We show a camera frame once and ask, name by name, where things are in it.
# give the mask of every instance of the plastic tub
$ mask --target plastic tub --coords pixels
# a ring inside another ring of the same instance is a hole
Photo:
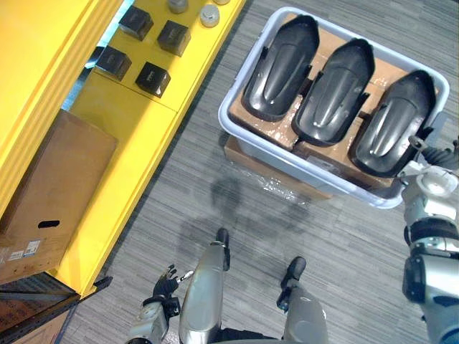
[[[227,95],[223,99],[219,108],[220,125],[230,135],[236,137],[240,147],[244,153],[257,158],[301,181],[309,183],[314,188],[330,194],[348,194],[356,199],[381,209],[390,209],[399,205],[402,201],[401,191],[402,184],[395,181],[390,188],[367,191],[353,183],[338,177],[331,172],[322,169],[320,166],[314,165],[311,162],[292,154],[291,152],[282,149],[281,147],[271,143],[270,141],[261,138],[260,136],[250,132],[249,130],[234,123],[229,115],[228,110],[231,103],[236,98],[237,94],[247,84],[252,72],[257,64],[262,48],[269,46],[279,28],[282,26],[285,17],[289,14],[307,14],[312,16],[319,27],[329,31],[336,36],[339,36],[346,41],[353,38],[365,38],[347,29],[339,27],[329,21],[323,20],[306,11],[294,7],[283,7],[277,10],[268,20],[260,37],[254,44],[247,59],[241,66],[239,73],[235,78],[233,86],[229,89]],[[437,103],[433,108],[426,125],[437,127],[437,115],[444,108],[450,86],[446,79],[438,72],[425,66],[419,62],[410,59],[398,52],[383,47],[382,45],[366,39],[374,48],[374,56],[383,59],[391,64],[400,67],[407,72],[413,70],[425,70],[434,79],[435,87],[438,90]]]

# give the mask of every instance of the cardboard divider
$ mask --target cardboard divider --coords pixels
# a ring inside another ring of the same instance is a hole
[[[337,145],[318,147],[301,141],[295,145],[293,154],[366,190],[388,188],[392,184],[392,178],[379,178],[362,172],[348,157],[348,150],[365,121],[363,118],[356,118],[344,139]]]

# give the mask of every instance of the brown cardboard box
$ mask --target brown cardboard box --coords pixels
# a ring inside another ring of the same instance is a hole
[[[224,154],[226,155],[228,160],[234,161],[240,165],[243,165],[250,170],[260,174],[261,176],[267,178],[274,178],[279,181],[284,187],[296,191],[300,194],[303,194],[311,199],[315,200],[323,200],[323,199],[330,199],[332,195],[328,193],[324,193],[319,191],[312,186],[299,181],[298,179],[289,176],[286,173],[279,171],[272,166],[266,165],[265,163],[251,158],[245,155],[239,145],[237,144],[237,140],[234,137],[230,137],[227,141],[227,144],[224,146]]]
[[[293,153],[366,190],[387,188],[392,184],[392,178],[378,178],[360,171],[347,155],[363,123],[364,119],[356,118],[344,139],[337,145],[318,147],[301,141],[295,145]]]
[[[31,333],[14,341],[13,344],[54,344],[68,313],[69,311],[58,315],[39,328],[36,328]]]
[[[295,16],[289,16],[285,22],[294,18]],[[346,43],[344,39],[322,28],[319,28],[318,32],[320,44],[318,46],[317,53],[311,62],[312,68],[308,76],[310,82],[312,82],[312,80],[316,78],[317,73],[323,69],[331,54],[333,54],[338,47]],[[365,88],[365,92],[369,93],[369,97],[362,105],[361,112],[359,113],[359,115],[364,118],[373,113],[384,94],[384,91],[394,81],[407,74],[406,71],[381,59],[375,58],[374,63],[374,74]],[[251,115],[245,108],[243,108],[240,103],[242,92],[238,95],[229,109],[231,118],[240,125],[249,128],[254,133],[257,133],[258,135],[278,144],[280,147],[291,151],[293,145],[298,140],[298,136],[291,128],[291,123],[294,117],[292,110],[294,108],[298,109],[298,105],[296,104],[298,102],[298,98],[295,100],[293,107],[290,107],[288,114],[281,121],[272,123]]]
[[[60,111],[0,219],[0,284],[60,263],[115,147]]]

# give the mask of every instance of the black cube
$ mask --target black cube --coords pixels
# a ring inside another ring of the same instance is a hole
[[[158,36],[158,43],[162,50],[182,56],[190,39],[188,27],[168,20]]]
[[[136,79],[136,84],[145,92],[161,97],[170,80],[171,77],[167,70],[163,70],[150,62],[145,62]]]
[[[131,6],[121,18],[120,28],[126,33],[143,41],[150,28],[153,26],[153,20],[148,12],[138,7]]]
[[[95,65],[121,81],[131,65],[131,60],[124,52],[107,46]]]

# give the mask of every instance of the yellow shelf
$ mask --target yellow shelf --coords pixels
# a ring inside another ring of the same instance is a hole
[[[93,283],[134,206],[162,159],[176,129],[245,0],[219,6],[220,23],[204,28],[199,10],[210,1],[190,1],[184,14],[172,14],[166,0],[138,0],[154,26],[142,41],[117,30],[110,46],[125,52],[132,65],[122,82],[93,70],[71,113],[115,136],[118,147],[57,269],[49,273],[82,297]],[[156,38],[167,19],[191,29],[182,57],[163,52]],[[162,98],[141,91],[135,79],[145,61],[167,69],[171,81]]]
[[[120,3],[0,1],[0,215]]]

